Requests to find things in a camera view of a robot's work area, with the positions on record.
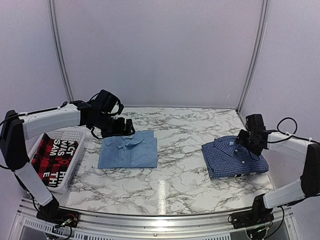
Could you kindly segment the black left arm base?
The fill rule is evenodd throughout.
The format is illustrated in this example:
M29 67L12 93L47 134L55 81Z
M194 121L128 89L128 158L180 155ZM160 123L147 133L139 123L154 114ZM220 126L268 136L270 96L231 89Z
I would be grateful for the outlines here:
M54 223L60 227L71 226L76 228L78 226L80 213L78 211L61 208L58 200L53 196L52 200L46 204L38 204L36 206L37 215L36 217L40 220Z

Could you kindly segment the blue checked shirt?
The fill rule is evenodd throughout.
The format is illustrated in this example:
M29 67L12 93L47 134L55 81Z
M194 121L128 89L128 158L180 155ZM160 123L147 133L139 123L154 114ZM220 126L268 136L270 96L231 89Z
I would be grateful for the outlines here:
M222 136L201 146L210 178L238 178L269 171L265 158L236 143L236 138L235 135Z

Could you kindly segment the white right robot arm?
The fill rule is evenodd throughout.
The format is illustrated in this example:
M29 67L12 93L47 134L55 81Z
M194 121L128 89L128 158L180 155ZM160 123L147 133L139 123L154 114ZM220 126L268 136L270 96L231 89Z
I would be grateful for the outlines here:
M276 189L257 196L247 219L258 224L267 216L267 210L280 206L292 206L307 198L320 195L320 143L312 138L267 129L261 114L245 118L245 129L236 137L236 143L244 146L257 160L263 152L271 165L271 178Z

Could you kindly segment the light blue long sleeve shirt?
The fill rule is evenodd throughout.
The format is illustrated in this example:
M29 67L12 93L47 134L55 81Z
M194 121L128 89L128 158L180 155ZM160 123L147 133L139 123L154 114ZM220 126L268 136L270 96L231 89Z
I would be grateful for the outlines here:
M99 169L156 168L158 140L153 131L137 131L131 136L104 138L99 154Z

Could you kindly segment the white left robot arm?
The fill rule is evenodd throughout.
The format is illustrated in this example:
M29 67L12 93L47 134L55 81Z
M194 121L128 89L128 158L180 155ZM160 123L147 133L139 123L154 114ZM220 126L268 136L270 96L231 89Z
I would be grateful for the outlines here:
M26 142L44 133L68 127L85 126L99 129L104 137L131 136L135 128L131 119L121 117L124 105L114 94L101 90L90 100L75 100L61 106L16 112L10 110L0 123L0 151L4 168L13 172L20 184L41 205L44 215L53 223L63 219L63 211L54 202L54 196L32 167Z

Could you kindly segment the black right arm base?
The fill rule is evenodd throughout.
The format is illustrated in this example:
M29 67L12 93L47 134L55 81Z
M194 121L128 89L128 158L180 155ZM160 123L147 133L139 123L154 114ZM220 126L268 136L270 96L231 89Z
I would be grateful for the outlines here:
M228 221L234 229L271 223L274 220L273 209L265 207L263 196L261 194L254 198L250 210L234 212L229 216Z

